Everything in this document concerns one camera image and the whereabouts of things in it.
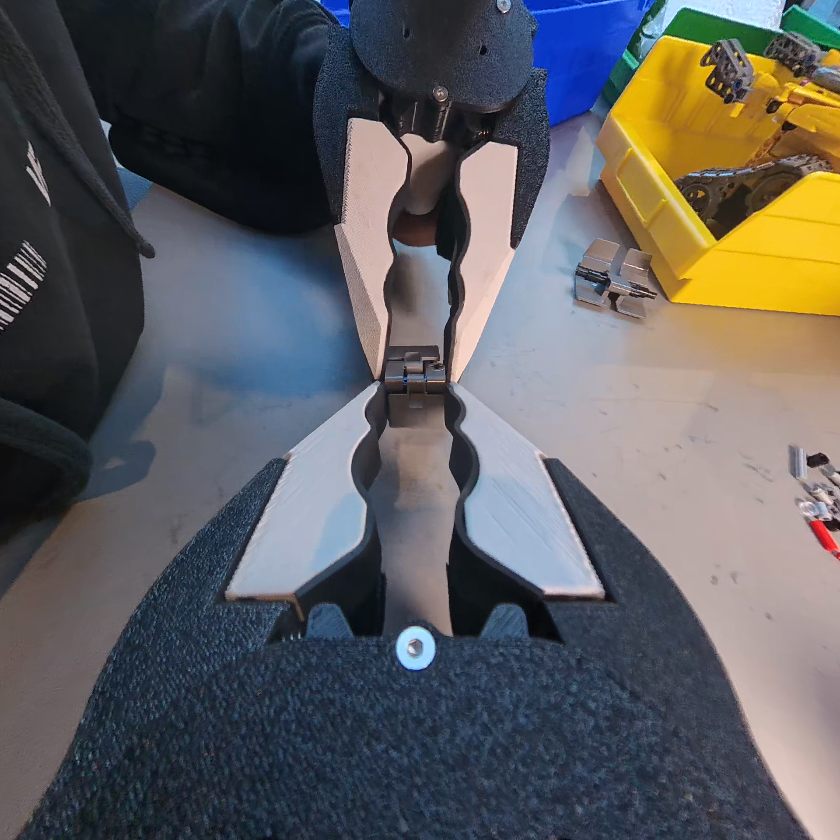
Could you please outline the pile of small toy parts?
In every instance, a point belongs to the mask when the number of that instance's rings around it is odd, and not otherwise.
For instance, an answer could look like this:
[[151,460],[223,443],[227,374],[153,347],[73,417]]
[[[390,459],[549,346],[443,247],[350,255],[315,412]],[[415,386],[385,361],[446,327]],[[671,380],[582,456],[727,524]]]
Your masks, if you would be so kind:
[[789,469],[801,495],[795,503],[822,548],[839,558],[839,469],[828,455],[791,445]]

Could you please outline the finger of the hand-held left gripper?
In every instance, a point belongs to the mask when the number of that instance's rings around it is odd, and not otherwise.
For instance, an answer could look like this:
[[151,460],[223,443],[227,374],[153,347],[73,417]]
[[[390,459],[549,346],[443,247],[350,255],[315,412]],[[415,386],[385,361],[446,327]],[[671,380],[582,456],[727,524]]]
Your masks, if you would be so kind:
[[389,219],[410,161],[405,146],[383,122],[351,118],[346,144],[335,234],[361,346],[377,380],[391,322],[385,303],[385,282],[394,261]]
[[511,221],[517,163],[518,149],[495,141],[458,162],[455,187],[465,232],[457,235],[449,272],[446,365],[451,382],[464,373],[515,255]]

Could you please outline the yellow plastic bin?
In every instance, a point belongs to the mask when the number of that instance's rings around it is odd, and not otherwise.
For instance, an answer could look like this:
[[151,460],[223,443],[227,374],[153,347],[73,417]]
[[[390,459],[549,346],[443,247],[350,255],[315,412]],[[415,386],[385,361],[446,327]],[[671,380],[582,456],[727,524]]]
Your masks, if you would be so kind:
[[[743,104],[725,104],[706,86],[707,49],[664,36],[648,53],[597,138],[605,189],[669,300],[836,316],[838,96],[749,56],[754,90]],[[716,238],[676,181],[765,153],[818,154],[832,170],[807,175]]]

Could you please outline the grey desk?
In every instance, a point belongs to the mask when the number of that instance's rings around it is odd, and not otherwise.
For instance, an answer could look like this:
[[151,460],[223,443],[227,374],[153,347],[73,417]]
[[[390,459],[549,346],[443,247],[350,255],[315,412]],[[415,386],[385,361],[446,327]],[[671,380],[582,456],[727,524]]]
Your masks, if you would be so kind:
[[[718,648],[814,838],[838,838],[838,562],[802,521],[788,447],[838,464],[838,319],[578,304],[596,238],[635,243],[589,112],[552,133],[528,231],[462,383],[561,459],[663,564]],[[157,576],[264,464],[366,385],[330,227],[259,234],[154,186],[134,209],[145,329],[91,443],[87,493],[2,545],[1,824],[54,777]]]

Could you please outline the yellow toy tracked robot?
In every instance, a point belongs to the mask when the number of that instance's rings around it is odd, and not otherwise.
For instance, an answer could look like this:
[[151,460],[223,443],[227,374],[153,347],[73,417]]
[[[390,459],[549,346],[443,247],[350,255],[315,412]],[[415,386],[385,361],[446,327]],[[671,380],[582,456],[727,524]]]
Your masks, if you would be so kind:
[[760,101],[768,116],[784,111],[781,126],[747,164],[693,171],[675,180],[675,187],[716,239],[763,210],[795,183],[819,172],[838,173],[838,163],[819,150],[777,156],[783,137],[799,129],[793,113],[803,106],[838,110],[838,66],[824,65],[827,56],[809,38],[792,32],[775,36],[763,56],[783,68],[782,77],[766,75],[771,92]]

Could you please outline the blue plastic bin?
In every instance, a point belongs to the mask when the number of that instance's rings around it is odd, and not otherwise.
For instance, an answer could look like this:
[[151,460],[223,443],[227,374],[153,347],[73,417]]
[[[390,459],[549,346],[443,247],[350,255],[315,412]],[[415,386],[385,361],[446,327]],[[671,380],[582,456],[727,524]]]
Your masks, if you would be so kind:
[[[353,2],[325,2],[350,26]],[[496,2],[507,12],[511,2]],[[549,122],[587,111],[651,2],[523,2],[537,22],[533,66],[547,72]]]

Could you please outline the white bubble wrap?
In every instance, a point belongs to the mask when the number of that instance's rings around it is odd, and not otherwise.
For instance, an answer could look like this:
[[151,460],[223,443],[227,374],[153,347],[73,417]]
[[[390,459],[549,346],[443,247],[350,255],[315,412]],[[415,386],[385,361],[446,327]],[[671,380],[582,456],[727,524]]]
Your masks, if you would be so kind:
[[662,30],[684,7],[762,28],[777,28],[785,1],[667,1],[661,14]]

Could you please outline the small grey bracket assembly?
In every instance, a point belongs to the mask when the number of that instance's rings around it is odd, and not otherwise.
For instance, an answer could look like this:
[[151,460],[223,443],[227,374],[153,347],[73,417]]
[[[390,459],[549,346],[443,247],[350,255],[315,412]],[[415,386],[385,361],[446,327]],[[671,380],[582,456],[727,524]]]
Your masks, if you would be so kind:
[[658,296],[647,284],[652,256],[630,248],[620,268],[615,269],[619,249],[619,244],[610,240],[598,238],[592,242],[575,269],[575,299],[598,308],[613,305],[625,316],[645,319],[644,301]]

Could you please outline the green plastic bin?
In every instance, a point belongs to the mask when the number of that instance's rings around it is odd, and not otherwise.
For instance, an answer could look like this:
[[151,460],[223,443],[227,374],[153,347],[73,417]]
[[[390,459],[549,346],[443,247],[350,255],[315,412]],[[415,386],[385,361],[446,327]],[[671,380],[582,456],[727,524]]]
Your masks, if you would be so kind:
[[644,59],[646,50],[661,35],[706,45],[721,39],[735,38],[749,53],[761,55],[777,34],[787,32],[803,35],[822,49],[839,49],[838,30],[798,7],[784,12],[777,28],[762,28],[690,7],[678,11],[665,28],[654,24],[653,20],[653,15],[646,14],[643,23],[611,71],[602,90],[607,104],[613,105],[620,97]]

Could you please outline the person's left hand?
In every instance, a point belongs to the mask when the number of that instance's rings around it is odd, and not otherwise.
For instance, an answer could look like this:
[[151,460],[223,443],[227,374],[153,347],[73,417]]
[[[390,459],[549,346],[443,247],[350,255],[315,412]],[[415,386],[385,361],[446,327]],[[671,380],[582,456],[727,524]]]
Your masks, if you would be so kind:
[[392,238],[409,247],[429,247],[436,243],[439,209],[416,215],[403,210],[396,218]]

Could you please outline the grey toy joint assembly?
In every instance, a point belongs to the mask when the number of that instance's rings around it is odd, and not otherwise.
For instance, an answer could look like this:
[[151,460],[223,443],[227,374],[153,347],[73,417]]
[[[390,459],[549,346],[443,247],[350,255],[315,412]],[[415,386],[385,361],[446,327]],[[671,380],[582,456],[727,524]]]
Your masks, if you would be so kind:
[[388,408],[420,409],[446,392],[445,364],[437,345],[392,345],[385,352]]

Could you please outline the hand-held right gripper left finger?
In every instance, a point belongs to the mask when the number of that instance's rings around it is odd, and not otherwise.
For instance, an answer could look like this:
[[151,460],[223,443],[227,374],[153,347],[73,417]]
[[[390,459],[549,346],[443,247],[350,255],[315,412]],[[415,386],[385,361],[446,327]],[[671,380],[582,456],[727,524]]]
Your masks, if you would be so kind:
[[286,602],[306,617],[322,601],[351,609],[375,588],[381,552],[366,491],[384,422],[375,382],[287,453],[226,600]]

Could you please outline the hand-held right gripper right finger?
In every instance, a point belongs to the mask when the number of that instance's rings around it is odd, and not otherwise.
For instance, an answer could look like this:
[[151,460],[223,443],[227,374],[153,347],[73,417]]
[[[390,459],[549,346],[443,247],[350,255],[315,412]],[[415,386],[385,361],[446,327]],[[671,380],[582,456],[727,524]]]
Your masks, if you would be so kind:
[[458,431],[477,456],[465,496],[468,541],[540,595],[603,600],[605,590],[554,485],[543,453],[460,384]]

